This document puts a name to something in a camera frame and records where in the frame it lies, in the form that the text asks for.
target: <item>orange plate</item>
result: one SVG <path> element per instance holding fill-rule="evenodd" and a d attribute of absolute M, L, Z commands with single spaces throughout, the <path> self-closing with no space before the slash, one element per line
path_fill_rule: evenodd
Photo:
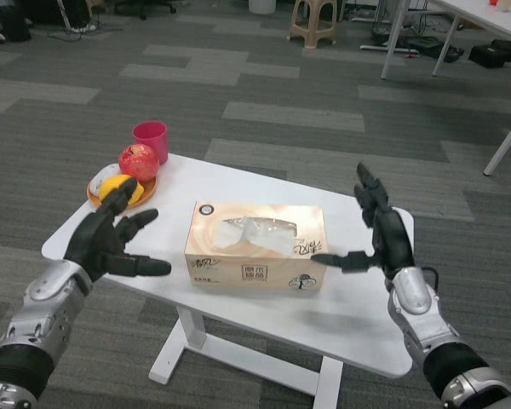
<path fill-rule="evenodd" d="M 135 207 L 143 205 L 144 203 L 147 202 L 147 200 L 149 200 L 149 198 L 151 198 L 151 196 L 153 196 L 157 187 L 157 178 L 154 177 L 150 181 L 142 183 L 142 186 L 144 187 L 144 193 L 140 196 L 137 202 L 129 204 L 126 210 L 131 210 L 134 209 Z M 89 202 L 95 205 L 95 207 L 99 207 L 100 205 L 102 205 L 102 202 L 100 201 L 98 196 L 94 196 L 89 190 L 89 185 L 87 185 L 87 198 L 89 199 Z"/>

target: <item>red cup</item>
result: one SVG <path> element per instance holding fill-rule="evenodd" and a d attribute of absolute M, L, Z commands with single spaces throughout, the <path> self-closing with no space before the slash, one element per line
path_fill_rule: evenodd
<path fill-rule="evenodd" d="M 164 164 L 169 159 L 169 136 L 167 125 L 158 121 L 144 122 L 135 126 L 133 136 L 138 143 L 148 145 L 157 156 L 159 163 Z"/>

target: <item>stool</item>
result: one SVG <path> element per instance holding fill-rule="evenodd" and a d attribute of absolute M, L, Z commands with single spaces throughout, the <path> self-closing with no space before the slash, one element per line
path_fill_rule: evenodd
<path fill-rule="evenodd" d="M 297 14 L 299 13 L 301 3 L 308 4 L 310 8 L 308 21 L 297 21 Z M 320 21 L 320 12 L 326 4 L 331 4 L 333 7 L 333 20 L 331 23 Z M 320 38 L 330 38 L 331 42 L 335 44 L 336 22 L 337 0 L 296 0 L 293 15 L 291 16 L 290 35 L 287 38 L 290 40 L 292 35 L 304 37 L 306 49 L 315 49 Z"/>

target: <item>robotic arm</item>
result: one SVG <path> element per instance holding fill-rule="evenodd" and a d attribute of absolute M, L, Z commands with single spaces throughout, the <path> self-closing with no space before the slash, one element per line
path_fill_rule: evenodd
<path fill-rule="evenodd" d="M 158 216 L 156 210 L 146 210 L 113 226 L 135 189 L 136 180 L 131 178 L 111 192 L 80 223 L 65 259 L 53 262 L 26 289 L 23 307 L 0 340 L 0 409 L 36 407 L 85 297 L 104 273 L 129 277 L 170 273 L 167 262 L 123 252 L 125 244 Z"/>
<path fill-rule="evenodd" d="M 416 267 L 399 213 L 388 204 L 378 179 L 359 164 L 354 189 L 365 225 L 373 228 L 373 256 L 317 254 L 316 262 L 343 273 L 381 267 L 389 292 L 388 312 L 405 337 L 405 347 L 445 409 L 511 409 L 511 387 L 473 351 L 439 311 L 439 296 Z"/>

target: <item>red apple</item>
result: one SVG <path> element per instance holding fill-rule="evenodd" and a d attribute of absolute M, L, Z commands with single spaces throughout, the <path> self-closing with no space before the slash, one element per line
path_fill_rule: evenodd
<path fill-rule="evenodd" d="M 159 157 L 153 149 L 141 143 L 126 147 L 118 162 L 122 173 L 135 177 L 140 183 L 150 181 L 159 171 Z"/>

